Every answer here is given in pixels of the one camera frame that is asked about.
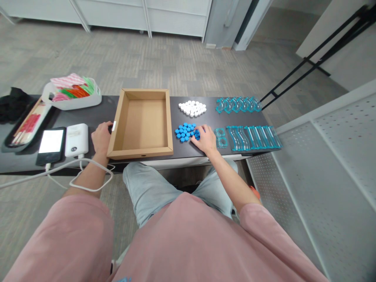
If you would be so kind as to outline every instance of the charging cable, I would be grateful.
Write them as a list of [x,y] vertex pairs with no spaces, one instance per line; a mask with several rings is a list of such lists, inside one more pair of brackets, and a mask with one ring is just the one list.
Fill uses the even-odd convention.
[[[50,164],[50,163],[46,164],[46,172],[48,172],[48,171],[50,170],[50,168],[51,168],[51,164]],[[48,176],[49,179],[51,179],[53,182],[55,182],[55,183],[56,183],[57,185],[59,185],[61,188],[64,188],[64,189],[68,190],[67,187],[61,185],[61,184],[60,184],[57,180],[55,180],[51,175],[47,174],[47,176]]]
[[[101,165],[100,163],[92,160],[92,159],[86,159],[86,158],[81,158],[81,159],[75,159],[73,161],[70,161],[69,163],[66,163],[66,164],[63,164],[57,168],[54,168],[54,169],[51,169],[51,164],[47,164],[46,165],[46,171],[45,172],[42,172],[40,174],[36,174],[36,175],[32,175],[30,177],[27,177],[27,178],[23,178],[23,179],[19,179],[19,180],[16,180],[16,181],[12,181],[12,182],[8,182],[8,183],[5,183],[5,184],[2,184],[0,185],[0,189],[3,189],[3,188],[6,188],[6,187],[9,187],[9,186],[12,186],[12,185],[16,185],[16,184],[20,184],[20,183],[23,183],[23,182],[26,182],[26,181],[29,181],[29,180],[33,180],[33,179],[36,179],[36,178],[39,178],[39,177],[42,177],[42,176],[46,176],[46,175],[50,175],[54,172],[57,172],[59,170],[62,170],[63,168],[66,168],[72,164],[75,164],[75,163],[78,163],[78,162],[82,162],[82,161],[87,161],[89,163],[93,163],[95,164],[96,166],[100,167],[101,169],[103,169],[105,172],[108,172],[110,174],[110,179],[107,180],[101,187],[99,187],[98,189],[96,190],[92,190],[92,189],[89,189],[89,188],[86,188],[86,187],[83,187],[83,186],[79,186],[79,185],[75,185],[73,184],[73,182],[76,180],[76,178],[81,174],[82,171],[80,171],[78,173],[78,175],[69,183],[70,186],[72,187],[76,187],[76,188],[80,188],[80,189],[83,189],[83,190],[86,190],[86,191],[89,191],[89,192],[98,192],[100,191],[104,186],[106,186],[111,180],[112,178],[114,177],[114,173],[109,170],[108,168],[104,167],[103,165]],[[55,183],[58,183],[57,181],[55,181],[55,179],[53,179],[51,176],[49,176],[50,179],[52,179]]]
[[[78,155],[78,159],[83,159],[84,156],[85,156],[84,154],[79,154],[79,155]],[[113,171],[114,168],[116,167],[116,166],[114,166],[113,164],[108,164],[108,165],[109,165],[109,166],[112,166],[112,169],[110,169],[111,171]],[[81,171],[83,170],[83,167],[82,167],[82,161],[80,161],[80,169],[81,169]]]

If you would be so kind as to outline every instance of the smartphone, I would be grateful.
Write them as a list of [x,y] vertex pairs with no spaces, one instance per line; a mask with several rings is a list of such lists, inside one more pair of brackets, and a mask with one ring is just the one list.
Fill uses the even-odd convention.
[[43,131],[38,156],[36,157],[36,165],[43,166],[62,160],[66,131],[65,127],[56,127]]

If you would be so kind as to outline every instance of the cardboard box tray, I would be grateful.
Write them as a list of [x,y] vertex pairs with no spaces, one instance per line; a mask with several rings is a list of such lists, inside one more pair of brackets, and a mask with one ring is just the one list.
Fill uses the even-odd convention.
[[122,89],[107,156],[120,160],[173,153],[168,89]]

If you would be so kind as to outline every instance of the right hand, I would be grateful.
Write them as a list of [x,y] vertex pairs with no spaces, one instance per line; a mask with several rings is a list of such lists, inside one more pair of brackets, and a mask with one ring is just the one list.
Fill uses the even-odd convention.
[[97,154],[107,156],[108,145],[110,144],[111,134],[108,132],[108,127],[113,125],[111,121],[101,123],[97,129],[91,134],[93,140],[94,150]]
[[202,125],[197,126],[195,129],[198,129],[200,132],[200,140],[197,141],[196,137],[193,135],[191,141],[198,149],[203,151],[207,156],[211,153],[217,151],[216,137],[210,126]]

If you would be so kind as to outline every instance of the pink shirt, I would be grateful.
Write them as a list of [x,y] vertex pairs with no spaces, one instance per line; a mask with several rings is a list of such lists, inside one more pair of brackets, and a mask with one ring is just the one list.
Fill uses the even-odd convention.
[[327,281],[258,204],[238,225],[183,193],[136,232],[109,277],[113,225],[98,199],[61,199],[4,281]]

